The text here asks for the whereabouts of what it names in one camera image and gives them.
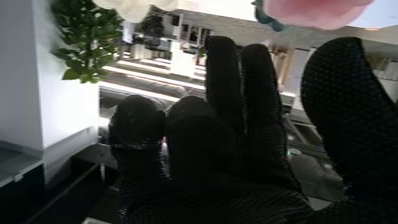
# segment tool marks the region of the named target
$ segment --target gloved hand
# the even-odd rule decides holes
[[[124,223],[398,223],[398,113],[359,39],[335,39],[319,47],[303,72],[303,108],[346,184],[346,198],[316,212],[286,162],[268,50],[250,45],[238,57],[225,37],[209,37],[206,49],[207,102],[181,99],[163,122],[170,179],[151,169],[160,167],[160,147],[113,150],[119,166],[131,167],[129,158],[138,164],[122,175],[124,189],[133,189]],[[144,117],[156,114],[151,109]],[[133,118],[124,125],[135,124]],[[149,136],[158,142],[161,136]]]

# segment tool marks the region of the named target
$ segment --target pink flower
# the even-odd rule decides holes
[[[282,24],[325,30],[343,27],[359,17],[373,0],[264,0],[264,13]]]

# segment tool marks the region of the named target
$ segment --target black glove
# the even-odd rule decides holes
[[[140,167],[122,174],[124,188],[140,186],[129,188],[124,223],[398,223],[398,114],[360,41],[330,41],[303,72],[303,108],[346,184],[346,198],[316,212],[286,162],[268,50],[250,45],[238,57],[225,37],[209,37],[206,49],[207,102],[186,97],[163,122],[170,180],[160,169],[158,174],[145,172],[145,165],[160,164],[160,147],[149,149],[151,156],[142,156],[142,150],[113,150],[120,167],[128,157],[140,161]],[[154,177],[149,181],[142,181],[145,174]]]

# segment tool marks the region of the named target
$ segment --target finger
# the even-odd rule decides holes
[[[241,52],[243,93],[247,106],[247,177],[295,191],[300,185],[286,160],[286,132],[275,69],[261,44]]]
[[[154,190],[167,180],[160,159],[163,126],[165,115],[152,101],[140,96],[129,96],[117,106],[108,127],[108,143],[120,172],[119,193],[122,196],[136,196],[142,191]],[[138,206],[142,203],[138,197],[133,202],[131,205],[131,200],[122,201],[131,207]]]
[[[236,45],[227,37],[206,40],[206,99],[216,116],[231,127],[238,138],[243,135],[243,99]]]
[[[167,117],[170,177],[192,183],[218,171],[216,155],[231,149],[231,134],[215,111],[197,97],[174,104]]]
[[[364,58],[360,39],[318,48],[302,78],[302,104],[346,184],[346,195],[396,195],[398,112]]]

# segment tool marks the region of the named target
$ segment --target potted plant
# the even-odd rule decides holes
[[[53,54],[65,61],[64,80],[96,83],[106,75],[101,67],[113,60],[120,19],[113,10],[90,0],[55,0],[53,17],[65,47]]]

